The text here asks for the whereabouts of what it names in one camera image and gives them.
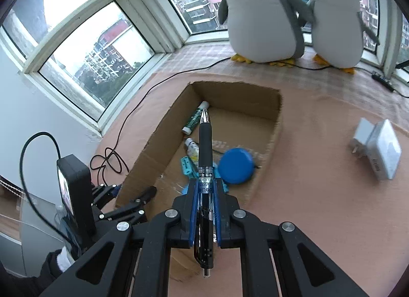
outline white power adapter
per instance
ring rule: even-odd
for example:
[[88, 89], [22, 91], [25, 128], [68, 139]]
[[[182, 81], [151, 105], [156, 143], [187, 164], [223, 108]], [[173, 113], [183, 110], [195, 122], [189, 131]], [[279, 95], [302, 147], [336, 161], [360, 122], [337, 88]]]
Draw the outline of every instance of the white power adapter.
[[395, 176], [402, 149], [388, 119], [373, 125], [361, 118], [350, 145], [359, 157], [368, 156], [378, 180]]

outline penguin plush toy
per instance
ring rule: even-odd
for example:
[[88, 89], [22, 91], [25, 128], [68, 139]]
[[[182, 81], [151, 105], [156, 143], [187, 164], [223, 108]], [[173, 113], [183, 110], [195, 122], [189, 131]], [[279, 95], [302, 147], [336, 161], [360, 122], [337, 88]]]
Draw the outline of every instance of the penguin plush toy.
[[247, 63], [293, 64], [304, 54], [304, 39], [296, 12], [314, 23], [303, 0], [222, 0], [220, 23], [228, 19], [232, 60]]
[[359, 9], [360, 0], [310, 0], [314, 13], [312, 45], [317, 52], [314, 60], [320, 65], [332, 65], [354, 74], [363, 52], [363, 32], [377, 44], [378, 37], [364, 24]]

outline penguin foot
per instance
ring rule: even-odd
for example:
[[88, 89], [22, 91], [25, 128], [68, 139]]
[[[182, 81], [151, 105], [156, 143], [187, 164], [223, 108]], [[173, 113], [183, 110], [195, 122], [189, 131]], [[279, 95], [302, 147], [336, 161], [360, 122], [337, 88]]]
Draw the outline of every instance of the penguin foot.
[[282, 61], [276, 61], [276, 62], [271, 62], [270, 65], [277, 65], [279, 67], [283, 67], [284, 65], [287, 65], [288, 67], [293, 67], [293, 65], [295, 64], [294, 59], [284, 59]]
[[247, 64], [251, 64], [252, 61], [250, 59], [247, 59], [246, 57], [243, 57], [241, 55], [239, 55], [238, 53], [236, 53], [232, 58], [230, 58], [232, 61], [236, 61], [236, 62], [246, 62]]
[[349, 67], [347, 69], [341, 69], [342, 71], [344, 71], [345, 73], [349, 73], [354, 75], [355, 74], [355, 69], [353, 67]]
[[330, 63], [328, 63], [325, 59], [323, 59], [319, 54], [316, 54], [312, 60], [316, 62], [318, 65], [322, 65], [322, 66], [330, 65]]

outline penguin belly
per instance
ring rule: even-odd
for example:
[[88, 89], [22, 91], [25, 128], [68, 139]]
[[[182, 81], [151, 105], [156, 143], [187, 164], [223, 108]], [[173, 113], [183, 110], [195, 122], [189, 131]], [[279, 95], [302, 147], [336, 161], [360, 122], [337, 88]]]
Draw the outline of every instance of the penguin belly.
[[357, 65], [363, 52], [358, 14], [316, 1], [314, 15], [316, 23], [311, 35], [316, 53], [335, 67], [350, 68]]
[[296, 37], [280, 0], [227, 0], [234, 51], [256, 63], [291, 58]]

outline pen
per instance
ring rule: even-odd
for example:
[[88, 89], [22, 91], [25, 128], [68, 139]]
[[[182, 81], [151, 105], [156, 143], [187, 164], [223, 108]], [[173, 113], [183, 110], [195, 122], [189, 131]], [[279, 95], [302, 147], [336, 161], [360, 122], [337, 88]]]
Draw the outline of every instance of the pen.
[[209, 277], [213, 268], [213, 180], [211, 124], [207, 109], [203, 109], [199, 124], [199, 203], [194, 250], [204, 277]]

